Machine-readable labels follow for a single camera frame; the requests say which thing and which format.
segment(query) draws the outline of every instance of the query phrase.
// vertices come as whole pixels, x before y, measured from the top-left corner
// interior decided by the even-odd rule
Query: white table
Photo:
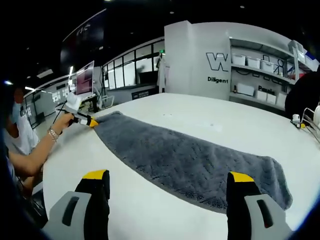
[[[162,93],[98,112],[113,111],[222,146],[270,156],[283,167],[293,204],[286,222],[295,230],[316,200],[320,145],[279,115],[224,100]],[[227,239],[227,216],[192,205],[158,188],[119,160],[93,129],[73,124],[43,170],[47,213],[90,171],[110,171],[109,239]]]

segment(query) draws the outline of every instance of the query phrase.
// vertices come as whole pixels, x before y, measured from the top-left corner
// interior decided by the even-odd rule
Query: dark clothing
[[[299,114],[302,119],[305,108],[315,110],[320,101],[320,73],[309,72],[301,77],[285,99],[285,113],[292,119]]]

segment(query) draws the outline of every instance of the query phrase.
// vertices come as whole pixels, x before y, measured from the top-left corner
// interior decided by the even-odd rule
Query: gray towel
[[[97,121],[95,132],[121,161],[189,203],[225,213],[227,175],[233,171],[251,176],[261,193],[284,210],[292,204],[284,171],[269,156],[233,150],[120,112]]]

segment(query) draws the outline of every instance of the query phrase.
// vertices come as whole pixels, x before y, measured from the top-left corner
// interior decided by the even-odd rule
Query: lab coat
[[[8,131],[4,129],[4,144],[10,152],[29,155],[37,146],[39,138],[33,131],[26,114],[18,118],[16,125],[19,130],[19,136],[17,138],[13,138]]]
[[[158,70],[158,80],[156,85],[159,86],[159,93],[163,92],[163,89],[166,89],[166,84],[169,76],[169,65],[166,63],[165,57],[163,56],[159,63]]]

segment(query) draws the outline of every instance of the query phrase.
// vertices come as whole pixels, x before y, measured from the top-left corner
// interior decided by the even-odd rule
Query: gray gripper part
[[[244,199],[250,213],[251,240],[285,240],[291,235],[285,211],[269,195],[245,196]],[[272,225],[268,228],[265,227],[259,201],[266,206],[271,217]]]
[[[50,210],[50,219],[43,227],[43,231],[52,240],[84,240],[84,223],[86,209],[91,198],[91,194],[84,192],[68,191]],[[69,220],[64,220],[64,215],[68,205],[73,202],[74,211]]]

